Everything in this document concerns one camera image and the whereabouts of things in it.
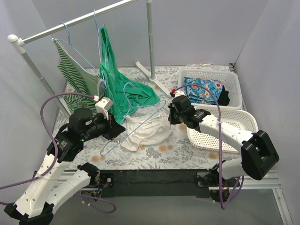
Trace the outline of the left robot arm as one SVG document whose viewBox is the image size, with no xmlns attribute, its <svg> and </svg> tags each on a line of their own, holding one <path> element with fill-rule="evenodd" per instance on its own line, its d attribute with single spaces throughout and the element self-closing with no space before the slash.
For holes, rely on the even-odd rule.
<svg viewBox="0 0 300 225">
<path fill-rule="evenodd" d="M 65 169 L 83 150 L 86 141 L 100 136 L 112 140 L 125 131 L 114 116 L 92 114 L 79 108 L 69 117 L 47 148 L 47 153 L 23 195 L 5 206 L 4 212 L 21 225 L 48 225 L 57 209 L 83 187 L 100 184 L 100 170 L 91 163 L 79 165 L 76 173 L 57 188 L 54 187 Z"/>
</svg>

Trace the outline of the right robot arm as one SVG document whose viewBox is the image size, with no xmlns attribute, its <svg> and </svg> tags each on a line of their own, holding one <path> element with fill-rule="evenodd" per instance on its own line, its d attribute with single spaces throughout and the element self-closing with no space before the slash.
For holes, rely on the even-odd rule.
<svg viewBox="0 0 300 225">
<path fill-rule="evenodd" d="M 239 159 L 222 160 L 213 166 L 212 170 L 201 178 L 202 182 L 223 186 L 230 179 L 241 176 L 262 180 L 279 161 L 279 155 L 269 135 L 263 130 L 254 133 L 220 122 L 210 112 L 195 109 L 184 95 L 175 97 L 168 107 L 170 124 L 183 123 L 189 129 L 219 139 L 240 153 Z"/>
</svg>

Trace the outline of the white tank top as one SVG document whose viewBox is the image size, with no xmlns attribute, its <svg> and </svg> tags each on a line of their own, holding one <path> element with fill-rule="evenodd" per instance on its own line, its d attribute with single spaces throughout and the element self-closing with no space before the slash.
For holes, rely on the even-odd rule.
<svg viewBox="0 0 300 225">
<path fill-rule="evenodd" d="M 155 113 L 152 117 L 144 115 L 140 117 L 125 117 L 127 122 L 128 137 L 120 147 L 126 151 L 135 152 L 143 146 L 157 145 L 165 141 L 173 131 L 168 121 L 168 115 L 164 111 Z"/>
</svg>

